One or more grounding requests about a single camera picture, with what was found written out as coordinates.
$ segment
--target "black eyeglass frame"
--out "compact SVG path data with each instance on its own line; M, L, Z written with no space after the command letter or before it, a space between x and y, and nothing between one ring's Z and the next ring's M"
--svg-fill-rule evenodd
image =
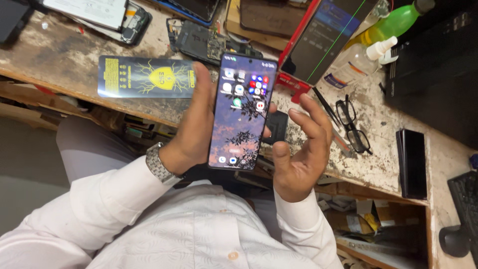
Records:
M367 136L365 135L365 133L361 130L358 130L355 126L355 124L353 123L354 120L357 119L357 114L355 113L355 108L354 106L352 105L352 102L348 99L348 94L345 95L345 101L342 101L342 100L338 100L336 103L335 103L335 106L336 106L336 110L337 110L337 115L338 115L338 118L340 120L340 122L342 123L342 125L344 126L344 129L345 131L347 132L347 138L349 141L352 141L350 139L350 134L352 134L355 138L355 141L357 142L357 146L361 147L361 149L357 149L355 148L355 146L353 145L353 143L351 143L352 147L355 149L355 151L357 153L364 153L364 152L367 152L368 154L370 155L373 155L373 153L370 151L370 142L369 142L369 139L367 138ZM352 111L354 113L353 117L350 115L350 113L348 113L348 108L349 106L352 108ZM342 110L343 114L345 115L345 117L347 118L348 120L348 123L344 123L344 121L342 120L342 117L340 117L340 112L339 112L339 109ZM365 140L367 141L367 144L369 145L368 147L366 147L363 142L362 142L362 139L360 138L360 135L359 133L361 133L363 135L363 137L365 138Z

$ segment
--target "eyeglasses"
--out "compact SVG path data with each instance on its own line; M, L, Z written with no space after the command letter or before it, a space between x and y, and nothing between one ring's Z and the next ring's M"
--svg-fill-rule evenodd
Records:
M348 94L345 96L345 102L338 100L336 103L338 118L342 122L342 125L347 132L347 138L352 144L352 147L357 153L368 152L370 155L373 153L370 151L370 143L367 139L367 136L363 131L357 130L355 124L353 123L356 120L357 115L355 114L354 106L352 102L348 99Z

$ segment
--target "hand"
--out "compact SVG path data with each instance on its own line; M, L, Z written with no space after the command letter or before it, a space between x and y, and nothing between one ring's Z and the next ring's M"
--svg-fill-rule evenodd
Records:
M289 109L289 117L307 135L301 150L291 158L287 143L276 142L272 146L274 188L286 202L307 198L327 166L332 143L332 124L317 102L302 94L300 104L310 117L293 108Z
M205 163L214 124L214 105L217 85L211 81L209 70L201 63L194 62L196 87L189 108L184 112L176 136L159 150L163 166L175 175L184 174L196 164ZM274 113L276 105L269 106ZM264 137L271 136L266 127Z

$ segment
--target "shirt button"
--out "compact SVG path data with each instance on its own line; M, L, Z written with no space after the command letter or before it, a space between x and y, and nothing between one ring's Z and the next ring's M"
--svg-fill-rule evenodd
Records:
M236 251L231 252L231 253L229 253L228 258L230 260L235 260L235 259L239 258L239 253L237 253Z

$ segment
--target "computer mouse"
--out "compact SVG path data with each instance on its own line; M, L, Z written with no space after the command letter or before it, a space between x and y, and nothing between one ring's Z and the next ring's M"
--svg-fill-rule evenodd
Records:
M442 228L438 240L443 252L453 257L462 258L470 252L471 239L460 225Z

